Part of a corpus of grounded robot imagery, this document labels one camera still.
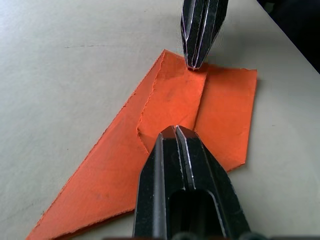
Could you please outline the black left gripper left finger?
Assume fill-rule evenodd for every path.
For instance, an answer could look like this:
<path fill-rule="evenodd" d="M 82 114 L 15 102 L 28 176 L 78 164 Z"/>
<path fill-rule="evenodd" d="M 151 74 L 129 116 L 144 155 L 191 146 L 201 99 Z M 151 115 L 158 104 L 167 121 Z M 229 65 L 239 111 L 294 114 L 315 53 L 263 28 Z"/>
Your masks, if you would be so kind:
<path fill-rule="evenodd" d="M 134 237 L 171 237 L 171 198 L 184 191 L 184 173 L 174 126 L 161 131 L 139 176 Z"/>

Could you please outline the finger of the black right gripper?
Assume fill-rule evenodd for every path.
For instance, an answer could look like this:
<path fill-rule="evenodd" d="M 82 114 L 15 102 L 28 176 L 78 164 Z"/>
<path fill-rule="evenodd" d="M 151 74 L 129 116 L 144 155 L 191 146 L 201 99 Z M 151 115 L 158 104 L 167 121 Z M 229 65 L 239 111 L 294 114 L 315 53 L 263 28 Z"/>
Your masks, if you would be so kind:
<path fill-rule="evenodd" d="M 187 68 L 200 68 L 198 63 L 203 17 L 207 0 L 184 0 L 181 11 L 181 38 Z"/>
<path fill-rule="evenodd" d="M 227 0 L 205 0 L 201 14 L 197 41 L 196 67 L 200 68 L 207 57 L 226 18 Z"/>

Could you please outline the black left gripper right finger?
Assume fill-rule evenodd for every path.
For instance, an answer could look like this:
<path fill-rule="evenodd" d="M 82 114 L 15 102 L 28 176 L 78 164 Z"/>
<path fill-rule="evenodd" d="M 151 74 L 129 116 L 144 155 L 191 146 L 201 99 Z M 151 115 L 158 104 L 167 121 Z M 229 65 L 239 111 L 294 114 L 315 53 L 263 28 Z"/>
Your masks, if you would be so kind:
<path fill-rule="evenodd" d="M 199 136 L 175 128 L 187 179 L 186 227 L 201 236 L 240 237 L 249 224 L 227 172 Z"/>

